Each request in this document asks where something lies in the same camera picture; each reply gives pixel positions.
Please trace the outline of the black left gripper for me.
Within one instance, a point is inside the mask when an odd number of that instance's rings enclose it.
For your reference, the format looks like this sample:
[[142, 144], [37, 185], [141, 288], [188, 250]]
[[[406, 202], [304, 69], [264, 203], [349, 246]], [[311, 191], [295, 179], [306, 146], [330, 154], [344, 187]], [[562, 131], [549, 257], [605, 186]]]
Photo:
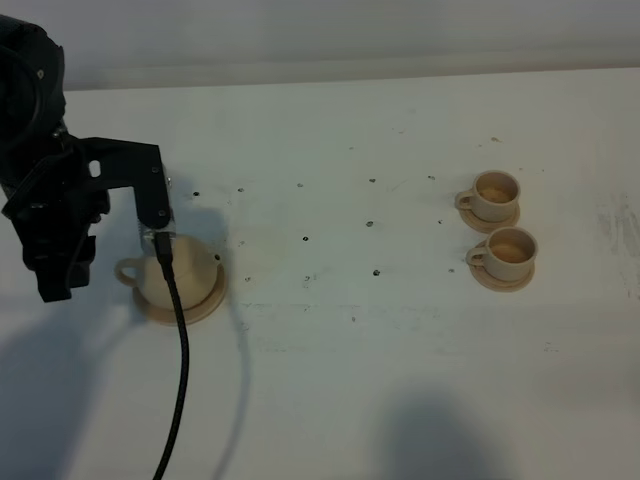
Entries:
[[89, 230], [110, 209], [107, 193], [81, 190], [90, 180], [78, 139], [67, 133], [1, 153], [2, 214], [45, 302], [68, 300], [90, 282], [96, 237]]

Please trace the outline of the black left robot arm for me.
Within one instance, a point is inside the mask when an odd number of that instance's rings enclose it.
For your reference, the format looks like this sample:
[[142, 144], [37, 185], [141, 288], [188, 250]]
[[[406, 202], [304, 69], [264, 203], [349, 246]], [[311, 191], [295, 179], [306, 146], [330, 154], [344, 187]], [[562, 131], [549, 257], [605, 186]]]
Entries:
[[41, 27], [1, 18], [2, 214], [22, 244], [45, 302], [88, 285], [96, 241], [89, 229], [110, 210], [64, 123], [64, 51]]

